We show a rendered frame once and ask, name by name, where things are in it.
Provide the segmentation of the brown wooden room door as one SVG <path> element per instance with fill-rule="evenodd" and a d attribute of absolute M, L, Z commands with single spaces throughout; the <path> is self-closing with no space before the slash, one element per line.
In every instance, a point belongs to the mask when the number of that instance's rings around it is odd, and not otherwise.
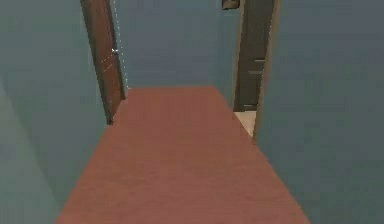
<path fill-rule="evenodd" d="M 126 99 L 110 0 L 80 0 L 108 125 Z"/>

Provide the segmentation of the dark framed wall picture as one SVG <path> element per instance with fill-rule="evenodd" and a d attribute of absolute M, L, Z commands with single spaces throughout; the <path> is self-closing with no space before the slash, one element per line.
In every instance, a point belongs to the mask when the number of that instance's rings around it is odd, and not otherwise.
<path fill-rule="evenodd" d="M 240 6 L 240 0 L 222 0 L 222 9 L 237 9 Z"/>

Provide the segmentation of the dark brown cupboard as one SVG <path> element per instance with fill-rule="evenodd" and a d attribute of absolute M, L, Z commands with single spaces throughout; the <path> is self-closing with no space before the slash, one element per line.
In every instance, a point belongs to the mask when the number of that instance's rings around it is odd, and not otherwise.
<path fill-rule="evenodd" d="M 234 111 L 257 109 L 274 0 L 245 0 Z"/>

